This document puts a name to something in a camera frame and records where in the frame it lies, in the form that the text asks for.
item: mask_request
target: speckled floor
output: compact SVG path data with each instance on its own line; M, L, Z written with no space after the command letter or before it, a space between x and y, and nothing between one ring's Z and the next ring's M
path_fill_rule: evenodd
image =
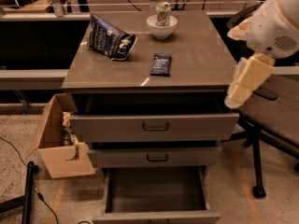
M19 150L27 163L39 167L36 188L55 211L60 224L91 222L102 212L104 178L102 174L51 179L37 151L27 160L43 105L33 105L24 115L20 105L0 105L0 136ZM299 174L293 170L297 160L262 144L264 199L251 195L255 183L251 148L244 140L222 145L221 157L210 167L206 177L207 195L212 211L221 213L218 224L295 224L299 219ZM12 146L0 140L0 202L22 196L26 167ZM0 223L21 223L21 207L0 214ZM31 223L56 223L54 215L34 193Z

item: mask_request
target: bottom drawer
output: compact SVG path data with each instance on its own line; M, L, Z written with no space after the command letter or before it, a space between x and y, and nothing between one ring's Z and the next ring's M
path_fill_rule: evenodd
M99 224L216 223L209 211L201 168L109 169L105 210L94 217Z

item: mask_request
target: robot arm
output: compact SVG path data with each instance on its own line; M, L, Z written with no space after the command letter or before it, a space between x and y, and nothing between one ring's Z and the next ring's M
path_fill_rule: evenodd
M231 108L243 105L270 77L275 59L299 50L299 0L266 0L238 28L245 31L247 46L255 53L248 60L241 59L235 70L225 99Z

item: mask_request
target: chip bag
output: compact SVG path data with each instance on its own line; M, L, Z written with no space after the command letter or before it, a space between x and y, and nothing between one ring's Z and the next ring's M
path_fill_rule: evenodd
M87 40L88 49L93 49L111 58L125 60L137 38L129 35L105 21L96 14L91 14L92 30Z

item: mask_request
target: gray cabinet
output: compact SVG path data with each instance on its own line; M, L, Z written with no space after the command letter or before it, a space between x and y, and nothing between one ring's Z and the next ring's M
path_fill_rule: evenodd
M174 11L166 40L149 33L151 12L99 15L138 39L122 62L81 46L62 86L72 128L93 167L107 170L93 223L216 223L204 177L238 119L223 102L233 57L204 11ZM170 77L150 75L157 52L172 54Z

